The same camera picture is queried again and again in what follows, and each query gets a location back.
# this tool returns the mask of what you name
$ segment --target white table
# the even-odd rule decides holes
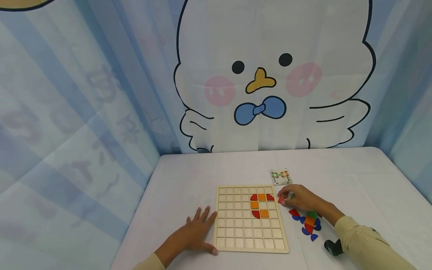
[[[294,183],[376,229],[418,269],[432,267],[432,206],[381,150],[365,147],[162,156],[111,269],[128,270],[144,260],[198,206],[214,209],[217,185],[271,184],[270,169],[285,167]],[[289,254],[184,252],[169,269],[356,269],[346,254],[333,257],[323,248],[325,240],[337,239],[324,219],[311,242],[288,209],[281,212]]]

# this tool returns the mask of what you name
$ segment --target wooden grid board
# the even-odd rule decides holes
[[[274,186],[218,186],[216,209],[219,251],[289,253]]]

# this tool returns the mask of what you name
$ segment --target beige sleeve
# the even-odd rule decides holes
[[[145,261],[137,264],[132,270],[165,270],[156,254],[152,253]]]
[[[379,233],[372,228],[360,226],[349,216],[340,218],[334,229],[343,251],[362,269],[415,269]]]

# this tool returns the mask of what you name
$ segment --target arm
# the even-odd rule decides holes
[[[204,238],[213,225],[217,212],[213,212],[207,219],[210,206],[207,206],[201,215],[198,208],[194,219],[186,219],[186,225],[175,231],[166,241],[151,254],[145,261],[137,264],[132,270],[165,270],[170,263],[184,250],[205,250],[217,255],[217,249],[211,244],[205,243]]]
[[[292,191],[295,198],[287,199]],[[282,205],[317,211],[334,227],[342,249],[362,269],[415,269],[395,252],[375,230],[361,226],[351,217],[345,216],[335,205],[312,193],[302,185],[291,184],[279,191],[285,198]]]

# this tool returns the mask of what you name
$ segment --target backdrop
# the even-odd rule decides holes
[[[0,0],[5,269],[109,269],[163,154],[367,137],[431,198],[428,1],[20,4]]]

